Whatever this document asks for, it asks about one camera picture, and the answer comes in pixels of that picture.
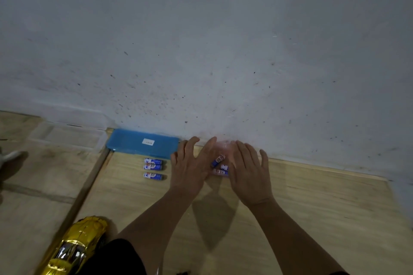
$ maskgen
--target white sticker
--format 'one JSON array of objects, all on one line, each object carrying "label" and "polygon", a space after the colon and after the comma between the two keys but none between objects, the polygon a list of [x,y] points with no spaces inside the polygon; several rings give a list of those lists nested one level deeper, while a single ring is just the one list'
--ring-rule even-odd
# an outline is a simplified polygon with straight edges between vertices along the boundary
[{"label": "white sticker", "polygon": [[146,138],[144,138],[143,142],[142,142],[142,144],[149,145],[149,146],[153,146],[154,143],[155,143],[155,141],[153,141],[151,139],[146,139]]}]

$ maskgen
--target finger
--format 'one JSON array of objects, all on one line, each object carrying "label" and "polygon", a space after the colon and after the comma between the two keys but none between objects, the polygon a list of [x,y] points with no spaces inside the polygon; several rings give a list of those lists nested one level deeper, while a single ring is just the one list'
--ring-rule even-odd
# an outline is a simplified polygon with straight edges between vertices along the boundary
[{"label": "finger", "polygon": [[191,137],[185,146],[185,157],[194,156],[194,146],[199,141],[199,138],[196,136]]},{"label": "finger", "polygon": [[171,153],[171,164],[174,167],[177,163],[177,155],[178,153],[175,151],[174,153]]},{"label": "finger", "polygon": [[209,141],[206,142],[204,147],[201,149],[201,152],[199,153],[199,155],[201,155],[201,153],[208,153],[212,149],[215,143],[216,143],[216,137],[214,136]]},{"label": "finger", "polygon": [[261,158],[262,158],[261,166],[263,168],[265,168],[266,170],[268,170],[268,156],[267,156],[267,153],[262,149],[259,152],[260,152]]},{"label": "finger", "polygon": [[228,177],[230,178],[231,187],[234,188],[237,183],[237,170],[231,161],[228,162]]},{"label": "finger", "polygon": [[240,148],[238,148],[238,145],[235,142],[231,142],[231,143],[233,145],[234,161],[235,161],[235,164],[237,165],[237,168],[245,168],[245,164],[244,164],[244,160],[242,159]]},{"label": "finger", "polygon": [[178,160],[183,160],[183,157],[185,156],[185,145],[188,141],[184,140],[179,143],[178,145]]},{"label": "finger", "polygon": [[254,147],[252,147],[250,144],[245,144],[245,147],[249,150],[251,154],[252,162],[254,163],[254,165],[256,167],[260,166],[261,164],[259,163],[259,160],[258,160],[258,154],[256,150],[254,149]]},{"label": "finger", "polygon": [[253,170],[254,163],[252,162],[250,151],[245,147],[245,144],[243,142],[237,141],[237,145],[241,151],[242,159],[244,160],[245,167]]}]

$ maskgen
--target battery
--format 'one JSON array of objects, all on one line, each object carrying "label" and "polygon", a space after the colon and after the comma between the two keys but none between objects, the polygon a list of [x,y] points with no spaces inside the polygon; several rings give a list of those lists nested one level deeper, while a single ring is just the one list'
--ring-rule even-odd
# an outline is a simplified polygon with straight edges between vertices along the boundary
[{"label": "battery", "polygon": [[152,164],[160,164],[160,165],[162,165],[163,161],[162,161],[162,160],[158,160],[158,159],[145,158],[145,163],[152,163]]},{"label": "battery", "polygon": [[216,158],[213,162],[212,162],[212,167],[216,167],[221,161],[223,161],[225,159],[225,156],[223,154],[220,154],[218,158]]},{"label": "battery", "polygon": [[156,174],[156,173],[143,173],[143,177],[145,177],[146,179],[155,179],[155,180],[162,180],[163,176],[162,174]]},{"label": "battery", "polygon": [[218,175],[218,176],[228,176],[228,171],[217,170],[216,168],[214,168],[214,169],[212,170],[212,174]]},{"label": "battery", "polygon": [[162,170],[162,165],[160,164],[152,164],[152,163],[146,163],[143,166],[144,170],[156,170],[156,171],[160,171]]}]

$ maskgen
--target person's right hand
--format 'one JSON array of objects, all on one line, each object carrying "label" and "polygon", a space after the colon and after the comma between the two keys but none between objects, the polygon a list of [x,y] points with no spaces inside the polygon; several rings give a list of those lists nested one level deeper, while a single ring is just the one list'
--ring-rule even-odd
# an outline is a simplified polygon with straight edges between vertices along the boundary
[{"label": "person's right hand", "polygon": [[233,142],[234,164],[228,169],[231,186],[239,199],[247,207],[274,200],[271,190],[268,156],[260,150],[262,163],[259,163],[255,149],[240,141]]}]

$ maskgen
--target black sleeve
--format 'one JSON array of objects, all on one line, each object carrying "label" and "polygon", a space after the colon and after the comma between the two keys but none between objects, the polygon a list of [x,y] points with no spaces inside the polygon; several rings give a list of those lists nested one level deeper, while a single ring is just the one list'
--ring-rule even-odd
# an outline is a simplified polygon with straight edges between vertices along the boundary
[{"label": "black sleeve", "polygon": [[86,261],[78,275],[137,274],[146,275],[145,267],[131,243],[115,239]]}]

